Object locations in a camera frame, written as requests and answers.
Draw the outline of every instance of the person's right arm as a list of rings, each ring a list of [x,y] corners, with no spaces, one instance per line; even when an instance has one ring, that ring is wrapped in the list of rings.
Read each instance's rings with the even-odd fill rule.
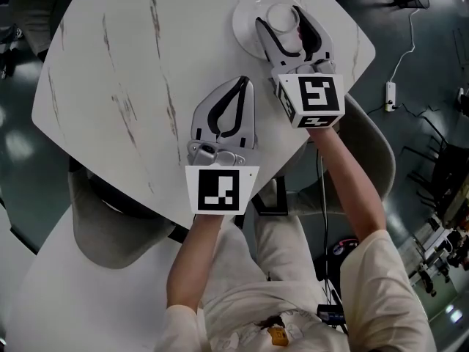
[[[380,196],[331,128],[310,135],[360,245],[341,265],[341,299],[352,352],[433,352],[424,309],[386,232]]]
[[[383,204],[360,164],[332,128],[309,129],[358,240],[386,229]]]

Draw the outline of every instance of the dark floor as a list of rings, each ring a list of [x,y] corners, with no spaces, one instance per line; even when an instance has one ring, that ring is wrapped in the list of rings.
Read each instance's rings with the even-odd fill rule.
[[[12,225],[39,249],[70,205],[68,155],[32,123],[42,62],[18,43],[12,78],[0,81],[0,189]]]
[[[366,33],[376,48],[376,58],[351,90],[365,111],[379,107],[384,99],[384,85],[401,54],[410,48],[408,15],[413,11],[390,8],[391,0],[340,0],[340,4]],[[397,103],[419,113],[430,105],[437,112],[426,116],[450,139],[466,146],[469,120],[454,109],[459,87],[467,87],[459,64],[453,31],[469,24],[469,10],[459,0],[429,0],[430,8],[413,16],[416,50],[405,57],[394,79]],[[0,189],[11,222],[33,246],[42,246],[48,233],[70,204],[67,190],[67,156],[31,121],[34,91],[41,63],[21,45],[21,59],[15,75],[0,81]],[[409,152],[404,145],[426,151],[429,127],[403,108],[392,113],[383,110],[372,119],[391,144],[397,163],[396,180],[385,202],[388,229],[396,245],[409,232],[422,226],[432,213],[416,197],[416,186],[406,174],[419,169],[428,175],[431,167]],[[287,176],[287,188],[298,190],[316,180],[314,145],[295,171]],[[302,219],[311,253],[322,254],[323,223],[321,216]],[[330,245],[351,234],[343,216],[330,216]],[[253,246],[252,228],[245,233]]]

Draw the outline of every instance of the orange object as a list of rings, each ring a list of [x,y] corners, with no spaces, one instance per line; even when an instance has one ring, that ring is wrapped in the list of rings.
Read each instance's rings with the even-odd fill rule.
[[[267,331],[272,337],[272,345],[278,345],[280,347],[288,346],[287,332],[283,327],[269,327]]]

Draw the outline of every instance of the cable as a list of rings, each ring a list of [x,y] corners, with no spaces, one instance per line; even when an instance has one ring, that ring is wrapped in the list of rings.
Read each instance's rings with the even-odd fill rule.
[[[419,114],[414,114],[413,112],[409,111],[407,109],[407,106],[403,103],[401,103],[399,106],[397,106],[395,109],[400,109],[401,107],[404,107],[405,111],[408,113],[408,114],[411,114],[412,116],[414,117],[420,117],[422,114],[424,114],[425,112],[427,112],[428,110],[432,111],[432,112],[438,112],[440,111],[440,109],[434,109],[432,108],[431,106],[427,106],[422,112],[420,112]]]
[[[319,162],[321,163],[321,177],[319,171]],[[326,209],[325,203],[325,186],[324,186],[324,160],[321,158],[319,150],[316,150],[316,175],[317,178],[321,178],[321,211],[322,217],[324,219],[324,255],[325,255],[325,275],[324,275],[324,282],[325,282],[325,297],[328,304],[332,304],[331,294],[330,294],[330,286],[329,286],[329,279],[328,279],[328,232],[329,232],[329,223],[328,223],[328,214]]]
[[[394,109],[400,109],[401,107],[404,107],[405,111],[409,114],[411,114],[412,116],[414,117],[420,117],[422,114],[424,114],[425,112],[427,111],[432,111],[432,112],[438,112],[438,111],[441,111],[440,109],[434,109],[433,107],[431,106],[427,106],[422,112],[418,113],[418,114],[414,114],[412,111],[410,111],[407,106],[403,103],[401,103],[399,106],[397,106],[396,108]],[[372,114],[373,112],[376,112],[376,111],[379,111],[380,109],[382,109],[383,107],[378,107],[377,109],[372,109],[371,111],[368,111],[366,114],[369,116],[370,114]]]
[[[454,250],[453,244],[452,244],[452,243],[450,242],[450,240],[448,240],[447,238],[446,238],[445,240],[446,240],[446,242],[447,242],[449,245],[451,245],[451,251],[448,253],[448,254],[450,254],[450,253],[452,253],[453,250]]]
[[[376,112],[376,111],[379,111],[383,109],[383,106],[379,106],[377,109],[372,109],[371,111],[368,111],[366,114],[369,116],[370,114],[372,114],[373,112]]]
[[[409,51],[405,51],[405,52],[401,55],[401,58],[400,58],[399,61],[397,62],[397,65],[396,65],[396,67],[394,68],[393,75],[391,76],[391,79],[389,80],[389,82],[392,82],[392,81],[393,81],[393,78],[394,78],[394,76],[396,75],[397,68],[400,66],[402,59],[404,59],[404,56],[405,56],[405,55],[408,55],[408,54],[411,54],[411,53],[416,49],[416,44],[415,44],[415,42],[414,42],[414,40],[413,40],[412,16],[415,15],[419,10],[420,10],[420,8],[417,8],[416,10],[414,10],[412,13],[409,14],[410,38],[412,39],[412,49],[410,49]]]

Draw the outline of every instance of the white marble table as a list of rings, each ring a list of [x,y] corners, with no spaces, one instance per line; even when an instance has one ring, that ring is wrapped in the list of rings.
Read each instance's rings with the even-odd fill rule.
[[[348,90],[374,47],[334,0],[296,0],[327,29]],[[190,227],[186,144],[197,104],[239,75],[256,91],[257,192],[298,150],[267,82],[269,67],[232,33],[238,0],[73,0],[48,52],[32,119],[84,166]]]

